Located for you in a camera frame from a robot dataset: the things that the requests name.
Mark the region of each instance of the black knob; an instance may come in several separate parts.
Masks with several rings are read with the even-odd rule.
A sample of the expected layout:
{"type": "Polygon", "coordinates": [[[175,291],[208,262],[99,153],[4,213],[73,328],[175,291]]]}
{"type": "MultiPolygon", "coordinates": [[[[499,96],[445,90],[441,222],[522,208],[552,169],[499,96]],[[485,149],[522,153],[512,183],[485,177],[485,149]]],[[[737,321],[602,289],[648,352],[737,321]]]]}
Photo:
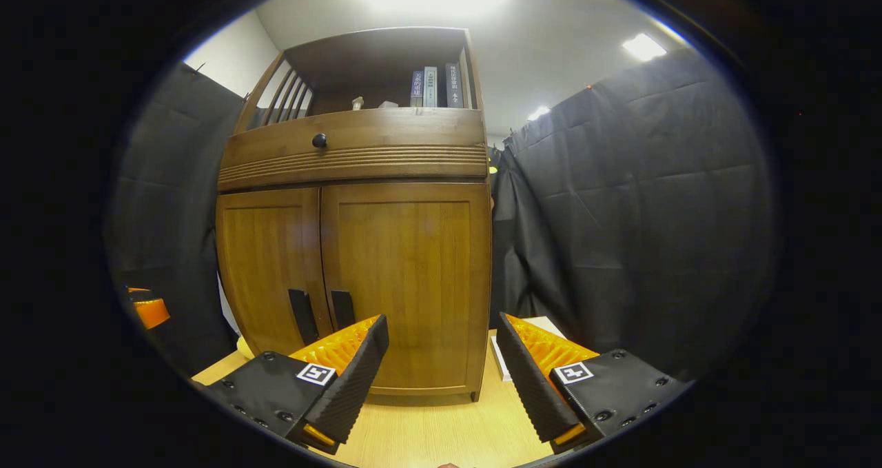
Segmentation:
{"type": "Polygon", "coordinates": [[[315,147],[325,147],[328,145],[328,136],[324,135],[324,133],[317,133],[316,137],[312,138],[312,145],[315,145],[315,147]]]}

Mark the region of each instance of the book spine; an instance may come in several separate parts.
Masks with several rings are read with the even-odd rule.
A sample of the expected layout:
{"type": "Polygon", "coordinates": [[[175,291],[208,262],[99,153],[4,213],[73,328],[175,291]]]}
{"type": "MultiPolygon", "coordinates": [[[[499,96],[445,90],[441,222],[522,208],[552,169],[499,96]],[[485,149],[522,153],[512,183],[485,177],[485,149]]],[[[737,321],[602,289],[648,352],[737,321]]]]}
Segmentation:
{"type": "Polygon", "coordinates": [[[447,107],[462,108],[462,81],[460,80],[460,64],[447,63],[444,72],[447,74],[447,107]]]}
{"type": "Polygon", "coordinates": [[[422,106],[422,70],[414,70],[410,82],[410,106],[422,106]]]}
{"type": "Polygon", "coordinates": [[[422,106],[435,108],[438,106],[438,69],[427,66],[423,74],[422,106]]]}

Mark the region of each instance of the light wood tabletop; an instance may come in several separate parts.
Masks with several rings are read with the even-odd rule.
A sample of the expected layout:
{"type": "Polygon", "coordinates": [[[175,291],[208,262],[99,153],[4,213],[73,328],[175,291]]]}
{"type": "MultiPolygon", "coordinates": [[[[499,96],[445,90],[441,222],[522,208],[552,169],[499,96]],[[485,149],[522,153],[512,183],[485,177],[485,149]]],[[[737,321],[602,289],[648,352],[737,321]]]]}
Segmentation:
{"type": "MultiPolygon", "coordinates": [[[[233,352],[193,380],[209,385],[247,361],[233,352]]],[[[448,462],[460,468],[496,468],[551,454],[551,446],[539,442],[514,384],[502,381],[488,339],[480,401],[473,403],[467,394],[370,395],[347,443],[335,456],[325,456],[364,468],[436,468],[448,462]]]]}

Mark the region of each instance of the black curtain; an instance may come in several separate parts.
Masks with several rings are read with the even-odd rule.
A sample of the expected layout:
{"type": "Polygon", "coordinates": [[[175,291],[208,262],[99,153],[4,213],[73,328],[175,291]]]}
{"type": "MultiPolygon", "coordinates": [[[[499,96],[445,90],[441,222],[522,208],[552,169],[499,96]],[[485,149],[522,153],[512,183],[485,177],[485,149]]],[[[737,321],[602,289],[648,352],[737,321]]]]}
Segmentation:
{"type": "Polygon", "coordinates": [[[772,192],[740,98],[692,50],[604,79],[510,139],[495,185],[494,309],[689,380],[750,321],[772,192]]]}
{"type": "Polygon", "coordinates": [[[183,63],[171,70],[132,127],[105,225],[119,282],[164,299],[171,318],[151,333],[188,376],[236,349],[218,294],[214,202],[242,106],[183,63]]]}

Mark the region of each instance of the book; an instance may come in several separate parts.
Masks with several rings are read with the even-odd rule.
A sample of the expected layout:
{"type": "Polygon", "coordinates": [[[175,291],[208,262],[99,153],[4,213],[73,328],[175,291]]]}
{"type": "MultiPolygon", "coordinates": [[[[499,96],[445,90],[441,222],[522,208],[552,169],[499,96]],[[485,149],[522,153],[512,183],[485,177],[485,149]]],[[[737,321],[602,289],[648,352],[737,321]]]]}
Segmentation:
{"type": "Polygon", "coordinates": [[[414,108],[422,106],[422,70],[413,71],[413,79],[410,82],[410,106],[414,108]]]}
{"type": "Polygon", "coordinates": [[[438,106],[438,67],[427,66],[422,82],[422,106],[436,108],[438,106]]]}
{"type": "Polygon", "coordinates": [[[447,63],[444,67],[444,79],[447,81],[447,107],[462,108],[462,81],[460,64],[447,63]]]}
{"type": "Polygon", "coordinates": [[[469,84],[469,64],[466,62],[466,48],[460,51],[460,85],[462,85],[463,107],[473,109],[472,87],[469,84]]]}

